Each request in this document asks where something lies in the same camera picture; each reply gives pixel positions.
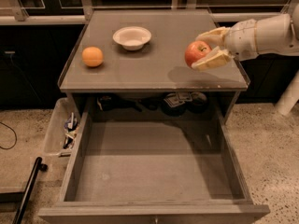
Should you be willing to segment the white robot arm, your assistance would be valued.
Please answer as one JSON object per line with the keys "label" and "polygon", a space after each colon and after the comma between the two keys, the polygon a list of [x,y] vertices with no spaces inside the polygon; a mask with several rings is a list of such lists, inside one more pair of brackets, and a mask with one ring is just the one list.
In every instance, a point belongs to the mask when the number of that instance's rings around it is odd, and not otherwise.
{"label": "white robot arm", "polygon": [[232,59],[245,61],[255,59],[261,54],[297,56],[299,53],[299,14],[298,7],[293,13],[281,14],[256,21],[240,21],[233,27],[220,27],[202,33],[196,41],[215,45],[196,47],[203,51],[203,58],[186,60],[193,70],[204,71],[226,65]]}

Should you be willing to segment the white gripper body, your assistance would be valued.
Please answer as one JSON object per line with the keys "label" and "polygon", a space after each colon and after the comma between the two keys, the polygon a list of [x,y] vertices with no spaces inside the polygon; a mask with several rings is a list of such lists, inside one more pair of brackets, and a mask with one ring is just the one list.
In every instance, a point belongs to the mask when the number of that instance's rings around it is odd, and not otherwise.
{"label": "white gripper body", "polygon": [[257,21],[240,21],[232,26],[224,38],[224,47],[239,61],[255,59],[258,56],[255,32]]}

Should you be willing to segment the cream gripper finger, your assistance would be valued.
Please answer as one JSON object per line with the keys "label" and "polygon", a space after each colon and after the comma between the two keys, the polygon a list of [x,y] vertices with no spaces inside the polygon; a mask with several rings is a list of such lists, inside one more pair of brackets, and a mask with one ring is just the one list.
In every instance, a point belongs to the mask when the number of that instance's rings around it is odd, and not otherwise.
{"label": "cream gripper finger", "polygon": [[224,66],[232,59],[233,56],[227,49],[216,47],[212,51],[210,51],[204,58],[192,63],[191,68],[197,71],[205,71],[208,69]]}
{"label": "cream gripper finger", "polygon": [[206,42],[209,45],[214,44],[217,46],[223,46],[225,37],[229,31],[230,29],[228,27],[219,27],[198,35],[195,40]]}

